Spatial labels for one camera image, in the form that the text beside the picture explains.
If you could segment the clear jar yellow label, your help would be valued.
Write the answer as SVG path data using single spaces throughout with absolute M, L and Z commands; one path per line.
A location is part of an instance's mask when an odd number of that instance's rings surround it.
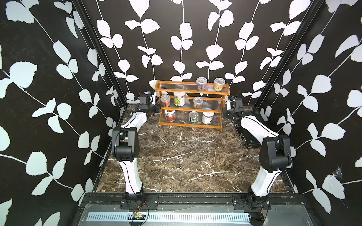
M 220 78 L 220 77 L 215 78 L 215 80 L 214 80 L 215 91 L 221 92 L 223 90 L 224 85 L 225 85 L 225 79 Z

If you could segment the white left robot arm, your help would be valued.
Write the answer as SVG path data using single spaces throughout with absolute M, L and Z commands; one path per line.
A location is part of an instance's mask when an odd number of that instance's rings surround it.
M 123 170 L 126 200 L 145 201 L 137 165 L 140 152 L 138 131 L 156 109 L 155 103 L 155 95 L 141 94 L 136 111 L 131 118 L 124 125 L 115 127 L 112 131 L 112 154 Z

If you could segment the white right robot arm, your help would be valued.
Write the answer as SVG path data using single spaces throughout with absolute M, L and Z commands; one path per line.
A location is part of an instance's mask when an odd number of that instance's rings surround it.
M 247 148 L 259 148 L 259 172 L 248 194 L 252 199 L 266 197 L 277 177 L 292 165 L 290 139 L 262 123 L 257 112 L 245 111 L 241 98 L 232 97 L 222 117 L 231 119 L 236 133 Z

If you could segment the clear jar purple seeds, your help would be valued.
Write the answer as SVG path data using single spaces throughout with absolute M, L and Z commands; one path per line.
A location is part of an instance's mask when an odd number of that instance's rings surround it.
M 207 86 L 207 78 L 198 77 L 196 80 L 196 83 L 197 83 L 197 90 L 203 91 L 203 90 L 205 90 L 205 88 Z

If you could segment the white green label jar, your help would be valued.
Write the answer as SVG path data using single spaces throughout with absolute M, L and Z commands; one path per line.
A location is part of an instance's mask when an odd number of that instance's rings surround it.
M 174 96 L 174 104 L 177 107 L 182 107 L 185 105 L 185 101 L 186 101 L 186 93 L 185 92 L 174 92 L 173 93 Z

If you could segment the small clear seed jar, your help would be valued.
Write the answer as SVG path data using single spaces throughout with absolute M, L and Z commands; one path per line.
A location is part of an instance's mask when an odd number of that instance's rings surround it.
M 194 108 L 195 109 L 201 109 L 202 108 L 202 105 L 203 105 L 203 98 L 202 97 L 195 97 L 194 100 L 193 100 L 193 103 L 194 103 Z

